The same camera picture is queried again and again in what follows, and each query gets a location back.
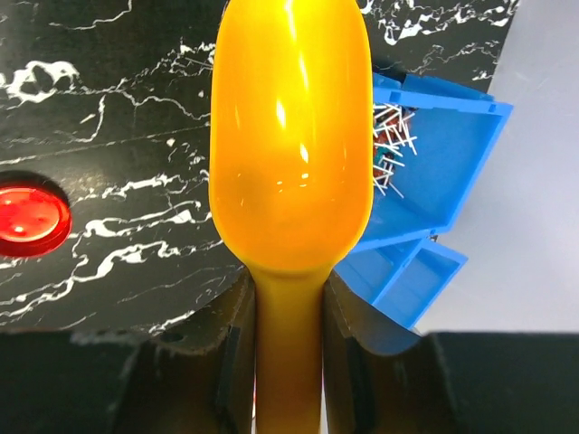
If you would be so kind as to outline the yellow plastic scoop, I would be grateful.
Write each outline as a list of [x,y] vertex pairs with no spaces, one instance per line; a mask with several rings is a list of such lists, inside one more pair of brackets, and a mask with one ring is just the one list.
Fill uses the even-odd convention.
[[231,1],[214,54],[209,199],[256,286],[256,430],[316,433],[323,287],[372,201],[372,68],[354,1]]

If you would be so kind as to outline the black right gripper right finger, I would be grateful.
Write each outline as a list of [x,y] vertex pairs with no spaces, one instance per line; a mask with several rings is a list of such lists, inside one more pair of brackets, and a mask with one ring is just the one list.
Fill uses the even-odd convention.
[[578,337],[417,335],[324,286],[323,374],[332,433],[575,433]]

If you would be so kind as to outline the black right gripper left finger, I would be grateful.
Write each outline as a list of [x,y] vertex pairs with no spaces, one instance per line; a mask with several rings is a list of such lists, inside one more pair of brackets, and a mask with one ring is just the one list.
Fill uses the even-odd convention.
[[157,336],[1,334],[4,433],[248,433],[254,284],[247,271]]

